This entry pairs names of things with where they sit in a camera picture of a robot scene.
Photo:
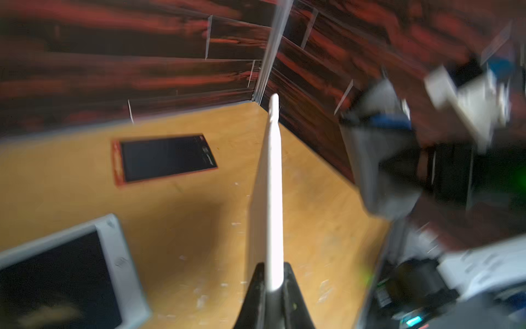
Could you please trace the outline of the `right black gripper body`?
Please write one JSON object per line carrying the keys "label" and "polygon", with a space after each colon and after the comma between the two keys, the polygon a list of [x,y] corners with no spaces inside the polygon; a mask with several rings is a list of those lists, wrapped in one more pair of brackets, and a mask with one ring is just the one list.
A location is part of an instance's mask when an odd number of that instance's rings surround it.
{"label": "right black gripper body", "polygon": [[416,151],[416,181],[434,201],[470,209],[489,204],[525,209],[525,146],[490,148],[435,144]]}

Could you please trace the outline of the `grey microfibre cloth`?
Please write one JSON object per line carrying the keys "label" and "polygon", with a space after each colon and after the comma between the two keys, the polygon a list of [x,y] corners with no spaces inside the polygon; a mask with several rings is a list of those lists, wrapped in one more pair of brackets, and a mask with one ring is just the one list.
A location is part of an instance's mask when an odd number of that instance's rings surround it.
{"label": "grey microfibre cloth", "polygon": [[392,82],[384,78],[361,92],[338,124],[364,208],[387,220],[409,215],[423,193],[420,147]]}

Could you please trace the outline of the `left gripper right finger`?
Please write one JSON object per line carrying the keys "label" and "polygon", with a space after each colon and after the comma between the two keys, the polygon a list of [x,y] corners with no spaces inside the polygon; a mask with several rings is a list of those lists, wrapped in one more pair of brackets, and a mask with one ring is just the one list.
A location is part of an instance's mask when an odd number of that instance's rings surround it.
{"label": "left gripper right finger", "polygon": [[282,301],[286,329],[315,329],[290,263],[284,263]]}

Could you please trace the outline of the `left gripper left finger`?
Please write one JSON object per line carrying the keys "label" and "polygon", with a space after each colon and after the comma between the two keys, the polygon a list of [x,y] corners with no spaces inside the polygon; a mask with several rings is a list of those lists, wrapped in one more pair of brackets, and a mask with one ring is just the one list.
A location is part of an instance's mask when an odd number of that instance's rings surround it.
{"label": "left gripper left finger", "polygon": [[264,328],[266,296],[265,265],[258,263],[233,329]]}

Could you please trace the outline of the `red drawing tablet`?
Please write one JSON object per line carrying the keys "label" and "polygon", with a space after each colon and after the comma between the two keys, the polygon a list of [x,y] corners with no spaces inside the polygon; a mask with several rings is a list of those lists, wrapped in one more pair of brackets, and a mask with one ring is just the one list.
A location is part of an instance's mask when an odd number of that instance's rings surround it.
{"label": "red drawing tablet", "polygon": [[113,140],[115,185],[124,186],[218,168],[203,134]]}

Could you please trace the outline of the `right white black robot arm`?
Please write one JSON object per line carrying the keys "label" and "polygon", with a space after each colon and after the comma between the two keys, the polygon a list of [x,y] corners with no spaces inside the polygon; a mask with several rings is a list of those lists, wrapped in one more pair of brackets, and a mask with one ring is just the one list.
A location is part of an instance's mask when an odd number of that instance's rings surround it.
{"label": "right white black robot arm", "polygon": [[411,149],[382,171],[422,190],[393,224],[358,328],[525,327],[525,146]]}

